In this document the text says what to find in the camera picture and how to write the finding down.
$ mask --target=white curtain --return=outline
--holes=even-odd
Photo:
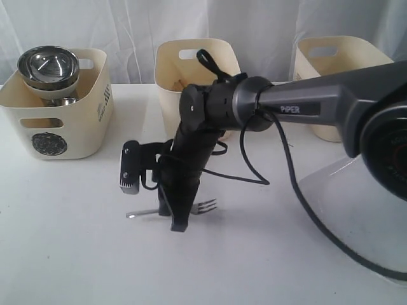
[[[100,48],[112,83],[153,83],[157,47],[168,40],[229,42],[241,69],[290,78],[304,37],[364,38],[407,59],[405,0],[0,0],[0,84],[29,48]]]

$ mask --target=circular sticker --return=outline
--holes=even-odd
[[[68,148],[64,138],[50,132],[33,135],[32,146],[37,152],[45,156],[58,156],[66,152]]]

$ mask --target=metal fork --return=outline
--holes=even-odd
[[[216,204],[217,204],[216,199],[199,202],[199,203],[194,203],[192,205],[191,214],[200,215],[200,214],[210,212],[217,208]],[[135,211],[135,212],[126,213],[126,217],[132,219],[136,216],[151,215],[151,214],[157,214],[157,213],[158,213],[158,209]]]

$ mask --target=cream plastic bin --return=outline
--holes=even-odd
[[[0,106],[25,148],[38,159],[79,159],[95,153],[113,111],[113,97],[106,54],[97,49],[71,49],[81,59],[93,62],[79,72],[75,104],[43,107],[16,71],[0,90]],[[52,128],[59,119],[62,127]]]
[[[176,134],[179,117],[179,98],[185,86],[190,83],[211,85],[216,76],[203,67],[196,59],[199,49],[206,49],[219,68],[228,74],[240,73],[239,64],[232,47],[220,39],[175,40],[163,43],[157,49],[155,82],[168,138]],[[180,57],[188,50],[187,59]]]
[[[393,61],[371,43],[358,37],[333,36],[306,38],[298,42],[294,80],[384,65]],[[333,126],[311,126],[314,133],[330,142],[340,142]]]

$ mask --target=white table surface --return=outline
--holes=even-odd
[[[407,290],[351,261],[308,219],[289,184],[275,128],[247,135],[268,187],[203,176],[219,208],[185,233],[160,217],[156,193],[118,186],[124,142],[164,140],[154,85],[113,85],[115,111],[99,152],[32,159],[0,111],[0,304],[407,304]],[[284,124],[298,178],[345,153]],[[238,150],[207,168],[252,177]]]

